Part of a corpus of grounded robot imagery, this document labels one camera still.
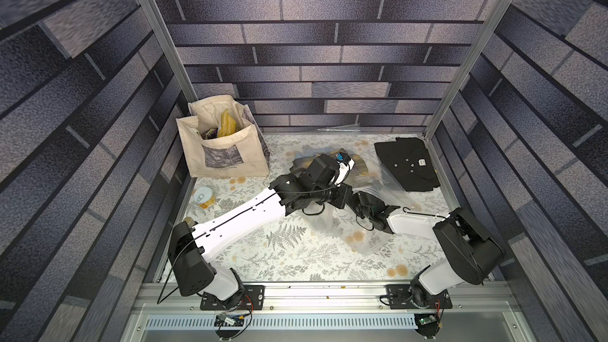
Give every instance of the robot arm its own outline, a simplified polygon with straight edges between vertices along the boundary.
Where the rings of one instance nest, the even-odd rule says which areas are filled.
[[[441,245],[446,257],[422,270],[410,283],[411,301],[418,307],[434,304],[438,294],[462,282],[481,284],[504,256],[488,230],[464,208],[449,214],[428,214],[386,205],[365,192],[355,193],[348,205],[358,217],[367,217],[376,230],[414,234]]]
[[[352,196],[342,182],[354,161],[345,153],[316,157],[306,170],[280,175],[269,188],[224,215],[189,227],[177,224],[171,233],[168,258],[182,296],[204,290],[224,307],[238,304],[243,284],[234,270],[213,262],[225,247],[258,227],[305,209],[310,202],[328,202],[343,209]]]
[[[180,294],[205,291],[226,307],[238,304],[243,284],[234,270],[213,262],[225,247],[259,226],[280,219],[310,202],[348,205],[358,217],[368,218],[377,230],[407,233],[438,241],[446,258],[419,273],[411,282],[410,299],[424,308],[435,296],[461,282],[480,284],[500,262],[502,251],[470,213],[456,209],[445,216],[386,205],[375,196],[344,184],[354,161],[345,153],[316,157],[306,170],[280,175],[260,194],[238,208],[204,224],[176,225],[168,257]]]

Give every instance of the small round object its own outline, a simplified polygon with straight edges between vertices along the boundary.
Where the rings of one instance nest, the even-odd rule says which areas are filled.
[[[213,195],[213,191],[211,190],[211,188],[208,186],[199,187],[194,192],[194,202],[196,202],[196,204],[200,206],[201,209],[209,208],[209,206],[214,204],[215,196]]]

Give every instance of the red wire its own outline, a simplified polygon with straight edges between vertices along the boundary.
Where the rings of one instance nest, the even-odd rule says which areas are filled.
[[[254,302],[251,301],[251,299],[249,298],[249,296],[247,296],[247,294],[245,295],[245,297],[247,297],[247,300],[249,300],[249,303],[251,304],[251,311],[254,311]]]

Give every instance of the printed picture on bag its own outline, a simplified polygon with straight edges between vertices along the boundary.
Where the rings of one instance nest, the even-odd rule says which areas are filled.
[[[238,153],[236,145],[224,149],[216,149],[202,146],[205,151],[205,166],[207,168],[227,168],[237,164],[243,164],[243,158]]]

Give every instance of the black folded clothing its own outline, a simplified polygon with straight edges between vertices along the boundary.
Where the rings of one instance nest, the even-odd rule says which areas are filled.
[[[406,191],[429,192],[439,186],[429,151],[422,140],[396,138],[396,141],[377,142],[374,147],[380,162]]]

